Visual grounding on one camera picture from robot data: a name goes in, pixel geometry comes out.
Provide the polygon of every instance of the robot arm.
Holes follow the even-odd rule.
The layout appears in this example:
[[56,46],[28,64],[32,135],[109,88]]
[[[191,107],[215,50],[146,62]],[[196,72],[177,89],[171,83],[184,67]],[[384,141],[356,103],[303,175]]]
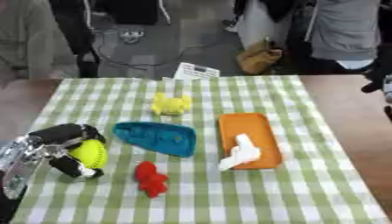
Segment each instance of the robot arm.
[[44,158],[70,177],[100,177],[102,170],[88,169],[67,154],[88,139],[106,142],[96,128],[69,123],[34,131],[8,143],[0,150],[0,192],[10,200],[17,199]]
[[[372,81],[369,84],[362,88],[362,92],[369,94],[380,89],[385,94],[385,101],[392,104],[392,74],[384,75],[380,73],[372,77],[371,80]],[[384,111],[389,120],[392,122],[391,106],[386,106]]]

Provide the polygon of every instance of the jacket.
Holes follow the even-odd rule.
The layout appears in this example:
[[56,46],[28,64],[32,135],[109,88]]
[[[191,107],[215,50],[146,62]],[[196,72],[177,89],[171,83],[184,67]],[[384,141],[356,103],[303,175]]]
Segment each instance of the jacket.
[[381,38],[380,0],[318,0],[311,31],[312,57],[372,60]]
[[0,84],[16,78],[74,77],[75,58],[47,0],[4,0],[0,10]]

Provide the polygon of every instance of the yellow toy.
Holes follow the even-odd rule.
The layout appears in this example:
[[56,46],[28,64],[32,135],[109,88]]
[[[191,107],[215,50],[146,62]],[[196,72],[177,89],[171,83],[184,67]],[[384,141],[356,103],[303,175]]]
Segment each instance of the yellow toy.
[[89,169],[101,169],[108,162],[108,153],[105,146],[99,140],[90,139],[69,152],[69,154],[79,159]]
[[191,108],[191,97],[183,95],[182,98],[166,98],[163,93],[156,93],[151,109],[158,116],[160,115],[183,115]]

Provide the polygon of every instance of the brown bag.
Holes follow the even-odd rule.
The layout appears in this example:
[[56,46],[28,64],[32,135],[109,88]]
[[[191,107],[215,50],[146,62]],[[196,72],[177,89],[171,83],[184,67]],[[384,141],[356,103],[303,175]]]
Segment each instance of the brown bag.
[[247,74],[260,74],[282,58],[282,50],[270,49],[266,39],[257,42],[237,56],[238,64]]

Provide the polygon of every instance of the yellow rubber duck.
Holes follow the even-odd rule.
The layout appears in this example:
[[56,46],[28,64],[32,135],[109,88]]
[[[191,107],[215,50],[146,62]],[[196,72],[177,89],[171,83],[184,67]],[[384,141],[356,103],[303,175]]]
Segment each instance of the yellow rubber duck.
[[185,111],[191,108],[191,102],[189,95],[183,95],[182,98],[166,98],[165,94],[156,93],[151,109],[158,116],[183,115]]

